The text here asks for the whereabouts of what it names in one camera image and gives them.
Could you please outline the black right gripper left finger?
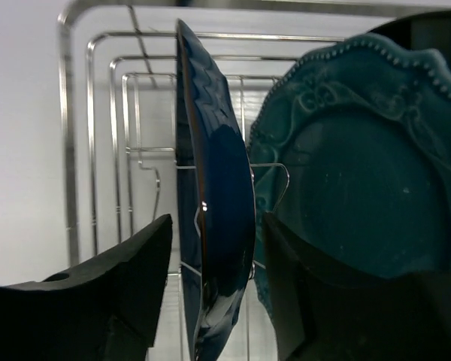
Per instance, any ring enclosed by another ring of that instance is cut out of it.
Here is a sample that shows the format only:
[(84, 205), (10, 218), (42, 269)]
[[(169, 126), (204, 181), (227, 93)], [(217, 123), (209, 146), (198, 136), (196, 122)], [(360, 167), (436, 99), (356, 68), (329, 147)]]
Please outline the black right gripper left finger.
[(0, 287), (0, 360), (143, 360), (154, 345), (171, 254), (162, 215), (44, 281)]

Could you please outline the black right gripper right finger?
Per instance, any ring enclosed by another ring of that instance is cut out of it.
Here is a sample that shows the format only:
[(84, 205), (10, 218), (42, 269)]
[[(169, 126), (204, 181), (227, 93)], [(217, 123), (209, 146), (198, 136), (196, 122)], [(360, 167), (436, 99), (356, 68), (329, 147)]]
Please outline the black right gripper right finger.
[(262, 218), (281, 360), (451, 360), (451, 272), (384, 279)]

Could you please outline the teal embossed scalloped plate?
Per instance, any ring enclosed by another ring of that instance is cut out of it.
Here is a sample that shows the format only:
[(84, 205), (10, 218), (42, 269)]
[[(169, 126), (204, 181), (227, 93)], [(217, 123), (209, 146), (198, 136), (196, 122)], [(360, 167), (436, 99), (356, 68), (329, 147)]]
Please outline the teal embossed scalloped plate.
[(306, 52), (247, 146), (256, 210), (382, 278), (451, 270), (451, 70), (373, 33)]

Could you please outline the dark blue teardrop plate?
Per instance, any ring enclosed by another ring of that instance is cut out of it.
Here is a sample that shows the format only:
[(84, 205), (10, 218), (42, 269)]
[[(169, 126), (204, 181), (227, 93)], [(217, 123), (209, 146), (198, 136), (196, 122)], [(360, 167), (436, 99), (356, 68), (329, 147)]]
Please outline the dark blue teardrop plate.
[(238, 322), (256, 235), (252, 171), (229, 84), (178, 20), (176, 160), (189, 355), (216, 360)]

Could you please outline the beige plate with brown rim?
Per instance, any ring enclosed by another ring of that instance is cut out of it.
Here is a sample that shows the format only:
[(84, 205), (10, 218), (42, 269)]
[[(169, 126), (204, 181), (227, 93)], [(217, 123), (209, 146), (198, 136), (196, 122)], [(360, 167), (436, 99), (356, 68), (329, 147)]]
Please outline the beige plate with brown rim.
[(451, 10), (403, 17), (370, 30), (408, 50), (438, 50), (451, 70)]

